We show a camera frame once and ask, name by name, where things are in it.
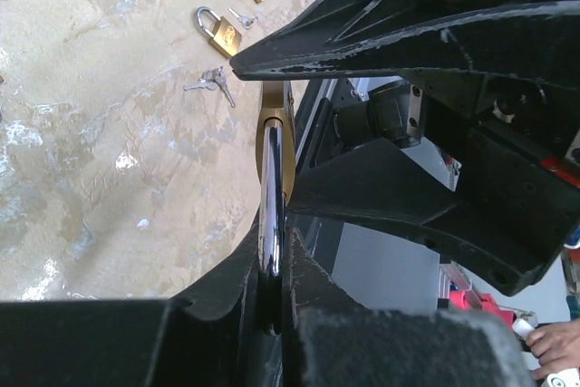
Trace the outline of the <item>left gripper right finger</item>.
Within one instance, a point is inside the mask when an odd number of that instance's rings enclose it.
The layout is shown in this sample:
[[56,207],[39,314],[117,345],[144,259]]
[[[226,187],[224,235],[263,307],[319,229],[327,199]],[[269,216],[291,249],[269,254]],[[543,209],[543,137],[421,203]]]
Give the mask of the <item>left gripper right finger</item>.
[[372,310],[347,295],[286,231],[285,386],[532,386],[515,335],[479,311]]

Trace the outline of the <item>small silver key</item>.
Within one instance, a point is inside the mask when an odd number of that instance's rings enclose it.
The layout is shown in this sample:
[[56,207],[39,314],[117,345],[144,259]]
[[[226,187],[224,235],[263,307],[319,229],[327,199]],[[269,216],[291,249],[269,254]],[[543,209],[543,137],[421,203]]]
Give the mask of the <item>small silver key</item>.
[[258,18],[256,16],[241,15],[231,7],[228,8],[228,11],[239,21],[242,27],[246,30],[251,29],[253,25],[258,21]]

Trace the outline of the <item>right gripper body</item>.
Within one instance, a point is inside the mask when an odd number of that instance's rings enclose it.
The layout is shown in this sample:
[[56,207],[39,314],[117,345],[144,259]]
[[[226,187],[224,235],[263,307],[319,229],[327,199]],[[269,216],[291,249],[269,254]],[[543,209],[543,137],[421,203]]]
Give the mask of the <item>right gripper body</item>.
[[371,91],[372,122],[396,145],[427,137],[459,161],[457,195],[485,220],[476,266],[496,287],[527,287],[546,273],[579,225],[579,172],[563,157],[577,125],[551,121],[538,85],[503,79],[447,83],[421,77]]

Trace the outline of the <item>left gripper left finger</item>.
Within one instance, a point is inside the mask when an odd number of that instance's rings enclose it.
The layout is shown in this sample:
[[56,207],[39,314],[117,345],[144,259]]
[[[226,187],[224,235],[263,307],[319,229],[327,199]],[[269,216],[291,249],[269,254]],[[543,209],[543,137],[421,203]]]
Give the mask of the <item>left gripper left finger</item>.
[[4,386],[268,386],[257,230],[168,299],[1,305]]

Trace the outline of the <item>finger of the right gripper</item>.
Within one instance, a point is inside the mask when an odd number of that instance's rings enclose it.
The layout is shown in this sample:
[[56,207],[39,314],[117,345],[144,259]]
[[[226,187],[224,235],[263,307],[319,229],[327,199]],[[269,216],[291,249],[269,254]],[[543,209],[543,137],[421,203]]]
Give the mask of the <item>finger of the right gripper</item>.
[[537,284],[548,262],[433,178],[387,140],[300,173],[289,208],[423,245],[503,295]]
[[236,54],[243,81],[445,72],[579,92],[579,0],[315,0]]

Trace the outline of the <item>small brass padlock with key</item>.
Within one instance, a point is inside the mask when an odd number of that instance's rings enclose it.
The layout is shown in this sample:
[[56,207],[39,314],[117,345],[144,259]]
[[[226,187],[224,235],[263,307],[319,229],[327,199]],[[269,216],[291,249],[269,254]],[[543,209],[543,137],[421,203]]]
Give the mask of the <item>small brass padlock with key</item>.
[[[213,27],[209,28],[204,17],[209,16]],[[195,11],[197,27],[207,38],[208,42],[227,59],[235,56],[242,41],[242,34],[224,16],[215,13],[207,6],[200,6]]]

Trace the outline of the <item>large brass padlock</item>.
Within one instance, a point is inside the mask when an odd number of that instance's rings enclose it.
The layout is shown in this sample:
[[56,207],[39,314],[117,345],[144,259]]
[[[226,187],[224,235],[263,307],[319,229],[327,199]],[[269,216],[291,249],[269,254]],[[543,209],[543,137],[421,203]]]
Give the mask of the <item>large brass padlock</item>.
[[263,82],[256,128],[258,299],[261,324],[271,336],[281,329],[281,284],[286,206],[295,184],[295,113],[289,81]]

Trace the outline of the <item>silver keys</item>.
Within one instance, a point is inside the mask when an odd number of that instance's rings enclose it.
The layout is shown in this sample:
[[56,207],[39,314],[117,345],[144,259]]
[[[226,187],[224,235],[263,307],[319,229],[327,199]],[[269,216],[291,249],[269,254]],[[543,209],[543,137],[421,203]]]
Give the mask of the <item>silver keys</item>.
[[211,91],[220,89],[227,98],[230,106],[232,108],[237,107],[234,97],[227,86],[227,78],[223,66],[205,71],[197,82],[183,86],[184,91],[192,91],[196,89],[208,89]]

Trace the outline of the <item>person's hand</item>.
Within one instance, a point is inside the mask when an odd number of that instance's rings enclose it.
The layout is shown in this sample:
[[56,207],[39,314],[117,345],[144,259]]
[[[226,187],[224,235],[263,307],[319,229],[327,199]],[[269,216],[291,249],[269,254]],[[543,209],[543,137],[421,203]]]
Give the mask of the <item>person's hand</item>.
[[538,359],[536,380],[579,368],[579,320],[544,325],[528,334],[526,344]]

